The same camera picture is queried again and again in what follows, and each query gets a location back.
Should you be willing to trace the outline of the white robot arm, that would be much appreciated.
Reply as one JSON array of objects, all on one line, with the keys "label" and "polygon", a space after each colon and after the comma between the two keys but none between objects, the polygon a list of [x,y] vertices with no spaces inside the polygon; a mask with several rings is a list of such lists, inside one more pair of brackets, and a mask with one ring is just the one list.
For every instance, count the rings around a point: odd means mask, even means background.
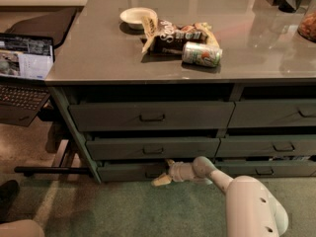
[{"label": "white robot arm", "polygon": [[280,237],[288,229],[285,208],[269,189],[250,176],[232,178],[206,157],[191,163],[167,160],[168,172],[152,181],[154,187],[191,181],[215,184],[225,195],[227,237]]}]

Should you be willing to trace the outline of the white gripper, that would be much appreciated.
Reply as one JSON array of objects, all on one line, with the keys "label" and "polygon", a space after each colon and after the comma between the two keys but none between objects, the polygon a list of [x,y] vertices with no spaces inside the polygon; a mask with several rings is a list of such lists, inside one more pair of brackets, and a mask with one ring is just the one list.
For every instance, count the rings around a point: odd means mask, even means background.
[{"label": "white gripper", "polygon": [[151,182],[154,187],[169,185],[174,182],[192,181],[196,174],[191,163],[175,162],[172,159],[166,159],[169,168],[169,175],[163,173]]}]

